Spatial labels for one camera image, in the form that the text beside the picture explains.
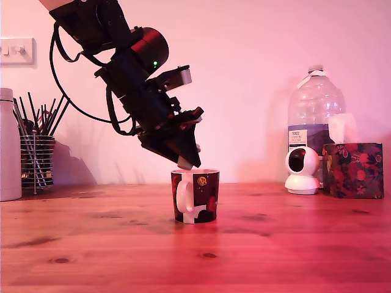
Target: tissue box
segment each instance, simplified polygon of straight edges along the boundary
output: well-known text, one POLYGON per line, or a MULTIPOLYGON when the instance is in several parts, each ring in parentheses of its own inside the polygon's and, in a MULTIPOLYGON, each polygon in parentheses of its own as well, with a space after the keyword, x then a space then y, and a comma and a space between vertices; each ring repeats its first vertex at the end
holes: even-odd
POLYGON ((384 198, 382 144, 324 145, 323 184, 338 198, 384 198))

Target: white camera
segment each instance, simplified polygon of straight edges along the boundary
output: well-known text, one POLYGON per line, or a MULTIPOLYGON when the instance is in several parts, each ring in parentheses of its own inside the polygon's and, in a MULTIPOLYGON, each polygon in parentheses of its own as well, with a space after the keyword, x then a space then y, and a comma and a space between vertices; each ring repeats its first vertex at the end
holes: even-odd
POLYGON ((290 172, 285 187, 291 194, 316 194, 320 184, 313 174, 319 165, 316 151, 306 146, 294 148, 285 157, 285 166, 290 172))

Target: mesh cup holder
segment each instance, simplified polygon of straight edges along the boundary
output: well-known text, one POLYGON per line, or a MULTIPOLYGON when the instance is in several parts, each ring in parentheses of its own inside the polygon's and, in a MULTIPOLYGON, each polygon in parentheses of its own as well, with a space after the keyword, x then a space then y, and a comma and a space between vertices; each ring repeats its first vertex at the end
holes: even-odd
POLYGON ((22 189, 46 189, 53 186, 53 136, 22 136, 21 179, 22 189))

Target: mug handle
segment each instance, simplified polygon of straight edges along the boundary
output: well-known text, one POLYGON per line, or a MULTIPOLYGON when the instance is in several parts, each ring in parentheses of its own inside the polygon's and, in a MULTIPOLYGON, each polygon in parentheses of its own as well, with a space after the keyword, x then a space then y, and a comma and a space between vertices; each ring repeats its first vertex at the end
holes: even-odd
POLYGON ((192 183, 182 180, 177 187, 177 207, 184 214, 192 212, 194 209, 194 196, 192 183))

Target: robotic arm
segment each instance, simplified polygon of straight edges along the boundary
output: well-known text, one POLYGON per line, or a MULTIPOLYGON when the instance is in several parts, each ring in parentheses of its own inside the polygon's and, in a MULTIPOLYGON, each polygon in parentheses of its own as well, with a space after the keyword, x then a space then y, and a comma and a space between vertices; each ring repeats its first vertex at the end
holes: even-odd
POLYGON ((60 26, 82 46, 81 54, 100 67, 95 76, 107 84, 106 99, 114 129, 121 135, 137 135, 143 148, 180 167, 200 167, 194 131, 203 110, 197 107, 182 112, 177 98, 167 95, 167 91, 191 82, 189 66, 149 78, 168 59, 169 47, 164 37, 150 27, 130 29, 118 0, 40 2, 56 20, 53 38, 64 59, 74 61, 61 45, 60 26), (109 49, 115 49, 109 63, 94 57, 109 49), (130 132, 120 129, 112 93, 131 115, 133 128, 130 132))

